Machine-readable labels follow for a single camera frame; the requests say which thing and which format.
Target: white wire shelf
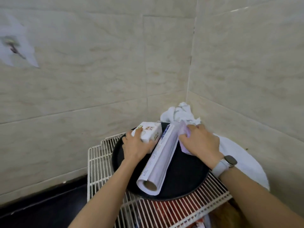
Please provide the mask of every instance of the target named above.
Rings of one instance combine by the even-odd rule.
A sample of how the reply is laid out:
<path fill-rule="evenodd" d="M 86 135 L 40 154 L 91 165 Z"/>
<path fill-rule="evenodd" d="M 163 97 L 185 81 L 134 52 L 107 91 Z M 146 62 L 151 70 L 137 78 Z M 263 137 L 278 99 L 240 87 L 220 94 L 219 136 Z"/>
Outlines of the white wire shelf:
<path fill-rule="evenodd" d="M 108 137 L 88 150 L 88 196 L 113 175 L 112 151 L 124 133 Z M 226 187 L 211 173 L 195 192 L 180 199 L 158 202 L 126 191 L 115 228 L 185 228 L 231 199 Z"/>

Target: white box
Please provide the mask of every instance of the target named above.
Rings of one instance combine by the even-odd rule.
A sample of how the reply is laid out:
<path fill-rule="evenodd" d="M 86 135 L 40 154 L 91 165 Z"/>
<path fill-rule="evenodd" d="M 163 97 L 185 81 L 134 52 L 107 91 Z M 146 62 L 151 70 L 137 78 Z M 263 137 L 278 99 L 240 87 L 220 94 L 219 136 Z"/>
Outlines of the white box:
<path fill-rule="evenodd" d="M 160 122 L 142 122 L 138 127 L 136 127 L 135 130 L 142 127 L 143 131 L 140 135 L 141 140 L 144 143 L 148 143 L 150 140 L 154 140 L 156 145 L 163 133 L 161 126 L 162 125 Z M 133 137 L 135 135 L 135 130 L 133 130 L 131 133 Z"/>

